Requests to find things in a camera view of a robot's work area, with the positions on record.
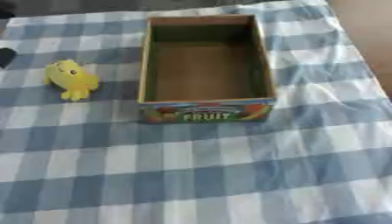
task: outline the yellow rubber duck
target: yellow rubber duck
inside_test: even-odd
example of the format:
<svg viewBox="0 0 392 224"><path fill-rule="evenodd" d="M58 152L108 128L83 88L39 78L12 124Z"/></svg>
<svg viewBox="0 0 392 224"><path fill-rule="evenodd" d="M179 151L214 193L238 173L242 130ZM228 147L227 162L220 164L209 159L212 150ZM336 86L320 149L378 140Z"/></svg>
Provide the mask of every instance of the yellow rubber duck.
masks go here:
<svg viewBox="0 0 392 224"><path fill-rule="evenodd" d="M98 76L86 72L72 59L58 61L46 66L45 83L49 84L50 82L66 90L61 94L62 99L70 99L73 102L88 98L90 91L96 90L99 86Z"/></svg>

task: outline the box label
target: box label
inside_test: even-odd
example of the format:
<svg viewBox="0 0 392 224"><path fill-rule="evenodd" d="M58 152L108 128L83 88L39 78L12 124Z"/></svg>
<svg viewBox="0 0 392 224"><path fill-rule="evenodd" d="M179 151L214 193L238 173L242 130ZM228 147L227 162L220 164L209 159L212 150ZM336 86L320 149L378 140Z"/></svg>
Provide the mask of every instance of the box label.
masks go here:
<svg viewBox="0 0 392 224"><path fill-rule="evenodd" d="M252 103L245 105L199 104L184 107L144 106L143 119L150 123L209 123L263 119L271 105Z"/></svg>

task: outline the fruit box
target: fruit box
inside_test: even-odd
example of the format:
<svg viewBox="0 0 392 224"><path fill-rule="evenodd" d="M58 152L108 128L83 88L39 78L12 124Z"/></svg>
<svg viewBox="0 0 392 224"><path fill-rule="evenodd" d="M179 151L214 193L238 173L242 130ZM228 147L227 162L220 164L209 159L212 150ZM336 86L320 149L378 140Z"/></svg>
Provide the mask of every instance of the fruit box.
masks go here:
<svg viewBox="0 0 392 224"><path fill-rule="evenodd" d="M149 18L138 96L143 121L263 119L275 100L254 16Z"/></svg>

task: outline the printed fruit graphic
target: printed fruit graphic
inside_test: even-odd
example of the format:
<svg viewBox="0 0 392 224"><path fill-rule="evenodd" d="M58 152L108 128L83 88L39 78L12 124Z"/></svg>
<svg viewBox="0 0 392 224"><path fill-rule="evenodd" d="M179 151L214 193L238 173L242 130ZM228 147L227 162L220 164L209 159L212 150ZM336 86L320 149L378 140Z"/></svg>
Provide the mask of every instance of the printed fruit graphic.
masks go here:
<svg viewBox="0 0 392 224"><path fill-rule="evenodd" d="M253 114L255 112L262 110L263 107L264 105L262 104L248 104L245 105L245 111Z"/></svg>
<svg viewBox="0 0 392 224"><path fill-rule="evenodd" d="M177 120L177 109L170 107L158 108L157 111L160 113L164 121L174 122Z"/></svg>
<svg viewBox="0 0 392 224"><path fill-rule="evenodd" d="M163 121L162 116L154 108L146 108L144 110L144 116L151 123L161 123Z"/></svg>
<svg viewBox="0 0 392 224"><path fill-rule="evenodd" d="M159 113L161 114L165 114L165 113L175 113L177 112L177 109L170 108L170 107L162 107L162 108L158 108L157 111L159 111Z"/></svg>
<svg viewBox="0 0 392 224"><path fill-rule="evenodd" d="M270 105L263 104L249 104L245 105L245 111L249 112L250 115L243 117L242 120L251 120L256 118L262 118L270 109Z"/></svg>

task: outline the table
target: table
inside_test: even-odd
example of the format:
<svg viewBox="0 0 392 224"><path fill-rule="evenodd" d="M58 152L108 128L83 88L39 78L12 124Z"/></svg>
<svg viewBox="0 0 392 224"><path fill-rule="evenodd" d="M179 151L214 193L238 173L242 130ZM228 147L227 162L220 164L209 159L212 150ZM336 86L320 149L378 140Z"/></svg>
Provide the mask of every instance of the table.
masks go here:
<svg viewBox="0 0 392 224"><path fill-rule="evenodd" d="M137 121L145 18L255 14L277 85L266 122ZM391 222L392 107L323 0L12 19L0 46L0 223ZM100 75L60 99L44 67Z"/></svg>
<svg viewBox="0 0 392 224"><path fill-rule="evenodd" d="M392 18L388 0L330 0L350 39L358 47L378 80L392 97Z"/></svg>

